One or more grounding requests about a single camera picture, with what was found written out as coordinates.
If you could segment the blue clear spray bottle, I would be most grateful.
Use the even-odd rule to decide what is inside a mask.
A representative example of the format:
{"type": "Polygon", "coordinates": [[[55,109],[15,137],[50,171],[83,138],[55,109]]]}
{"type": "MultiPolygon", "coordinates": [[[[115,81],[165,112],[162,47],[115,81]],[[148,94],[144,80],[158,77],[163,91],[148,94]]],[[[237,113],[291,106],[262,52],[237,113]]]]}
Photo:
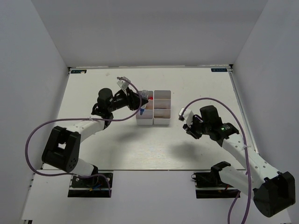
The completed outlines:
{"type": "Polygon", "coordinates": [[[140,116],[143,115],[143,113],[145,111],[145,108],[146,108],[146,105],[148,103],[149,91],[148,90],[142,90],[141,91],[141,97],[142,97],[142,106],[141,106],[140,111],[139,111],[140,116]]]}

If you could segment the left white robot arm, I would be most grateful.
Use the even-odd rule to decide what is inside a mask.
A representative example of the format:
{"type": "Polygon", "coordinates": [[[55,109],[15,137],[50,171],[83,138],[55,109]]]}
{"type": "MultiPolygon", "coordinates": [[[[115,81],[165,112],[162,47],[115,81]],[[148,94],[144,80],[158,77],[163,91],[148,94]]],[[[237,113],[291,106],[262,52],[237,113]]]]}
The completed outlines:
{"type": "Polygon", "coordinates": [[[42,154],[42,161],[66,173],[82,176],[88,186],[96,185],[99,180],[98,168],[79,158],[80,143],[108,128],[114,118],[114,111],[126,106],[132,111],[138,110],[140,105],[144,108],[148,103],[149,94],[146,90],[137,94],[127,88],[113,95],[109,88],[101,89],[92,115],[105,121],[89,119],[69,127],[54,127],[42,154]]]}

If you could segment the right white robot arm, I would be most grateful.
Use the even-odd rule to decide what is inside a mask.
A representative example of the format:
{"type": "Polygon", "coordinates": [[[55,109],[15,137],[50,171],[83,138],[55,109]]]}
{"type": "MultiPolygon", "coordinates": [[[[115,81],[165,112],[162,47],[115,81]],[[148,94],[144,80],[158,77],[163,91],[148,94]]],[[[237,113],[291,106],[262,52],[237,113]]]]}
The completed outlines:
{"type": "Polygon", "coordinates": [[[222,161],[211,167],[211,181],[216,186],[228,184],[253,200],[256,208],[266,217],[287,209],[296,202],[295,179],[290,172],[280,172],[250,149],[239,130],[230,123],[223,123],[213,106],[200,109],[200,115],[182,108],[179,119],[183,129],[195,139],[207,135],[229,152],[245,169],[236,170],[222,161]]]}

